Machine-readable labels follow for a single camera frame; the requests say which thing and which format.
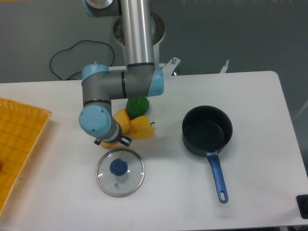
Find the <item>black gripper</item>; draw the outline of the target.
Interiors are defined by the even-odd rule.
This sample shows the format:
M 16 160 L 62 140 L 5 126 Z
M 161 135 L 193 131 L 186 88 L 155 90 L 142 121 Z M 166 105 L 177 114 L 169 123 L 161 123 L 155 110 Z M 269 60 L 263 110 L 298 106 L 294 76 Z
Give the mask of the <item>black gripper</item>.
M 94 144 L 96 145 L 115 145 L 117 143 L 121 143 L 123 145 L 125 145 L 126 147 L 129 147 L 130 144 L 132 143 L 132 139 L 130 137 L 127 136 L 117 136 L 114 139 L 111 140 L 100 140 L 100 139 L 96 139 L 94 141 Z

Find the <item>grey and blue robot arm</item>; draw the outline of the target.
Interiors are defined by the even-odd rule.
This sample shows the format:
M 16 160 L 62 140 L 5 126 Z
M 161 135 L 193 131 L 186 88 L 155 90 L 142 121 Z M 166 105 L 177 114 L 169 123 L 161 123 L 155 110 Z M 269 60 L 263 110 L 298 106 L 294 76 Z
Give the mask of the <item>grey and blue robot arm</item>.
M 122 17 L 126 70 L 110 71 L 103 64 L 90 64 L 82 69 L 83 109 L 79 125 L 96 138 L 96 144 L 103 141 L 129 146 L 132 140 L 112 116 L 112 100 L 158 96 L 164 92 L 163 71 L 154 63 L 151 4 L 148 0 L 82 3 L 91 17 Z

